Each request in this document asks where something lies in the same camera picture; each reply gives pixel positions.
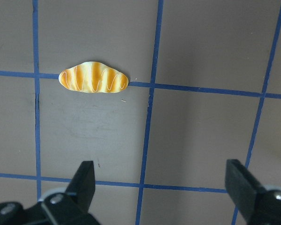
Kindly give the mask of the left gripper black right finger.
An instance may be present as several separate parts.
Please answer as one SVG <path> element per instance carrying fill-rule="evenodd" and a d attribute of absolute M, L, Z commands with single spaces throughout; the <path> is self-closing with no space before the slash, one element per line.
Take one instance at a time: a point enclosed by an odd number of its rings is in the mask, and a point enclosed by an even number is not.
<path fill-rule="evenodd" d="M 237 159 L 228 159 L 225 188 L 248 225 L 281 225 L 281 187 L 262 185 Z"/>

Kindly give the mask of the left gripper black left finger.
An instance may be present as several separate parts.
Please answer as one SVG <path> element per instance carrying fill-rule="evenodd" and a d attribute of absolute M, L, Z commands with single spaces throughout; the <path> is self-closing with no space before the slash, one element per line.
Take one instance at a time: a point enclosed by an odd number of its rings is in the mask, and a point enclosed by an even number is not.
<path fill-rule="evenodd" d="M 41 208 L 51 225 L 94 225 L 88 213 L 94 193 L 93 161 L 83 161 L 66 190 L 47 196 Z"/>

